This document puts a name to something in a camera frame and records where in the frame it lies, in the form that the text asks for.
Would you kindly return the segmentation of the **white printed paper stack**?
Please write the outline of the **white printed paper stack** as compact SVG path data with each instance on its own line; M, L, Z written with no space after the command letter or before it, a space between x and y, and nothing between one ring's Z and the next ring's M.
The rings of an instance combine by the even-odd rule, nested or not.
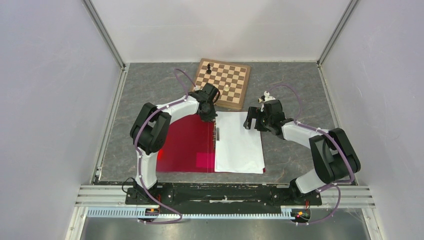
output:
M214 171L263 174L265 171L261 133L245 129L246 111L219 111L215 119Z

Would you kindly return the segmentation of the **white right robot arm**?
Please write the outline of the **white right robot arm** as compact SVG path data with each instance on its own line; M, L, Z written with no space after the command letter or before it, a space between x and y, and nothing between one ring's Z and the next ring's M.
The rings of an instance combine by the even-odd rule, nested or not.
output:
M267 100L261 107L249 107L243 127L270 132L311 151L313 169L289 184L288 196L295 204L302 204L313 191L352 183L355 173L361 170L360 160L343 129L321 129L287 118L279 100Z

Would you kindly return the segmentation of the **red file folder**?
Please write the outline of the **red file folder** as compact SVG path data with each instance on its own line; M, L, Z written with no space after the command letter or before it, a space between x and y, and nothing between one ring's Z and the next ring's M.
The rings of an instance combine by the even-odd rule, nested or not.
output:
M156 171L222 173L215 172L216 133L216 120L204 122L196 114L175 121L157 154Z

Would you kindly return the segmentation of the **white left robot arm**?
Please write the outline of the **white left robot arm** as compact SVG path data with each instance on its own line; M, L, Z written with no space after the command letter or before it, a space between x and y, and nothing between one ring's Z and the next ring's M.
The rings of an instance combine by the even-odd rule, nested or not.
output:
M183 97L165 104L145 103L131 130L130 137L137 154L136 184L138 198L145 204L153 203L157 191L157 152L164 146L170 125L184 117L198 115L203 122L214 122L218 116L216 99L221 95L210 83L199 90L186 93Z

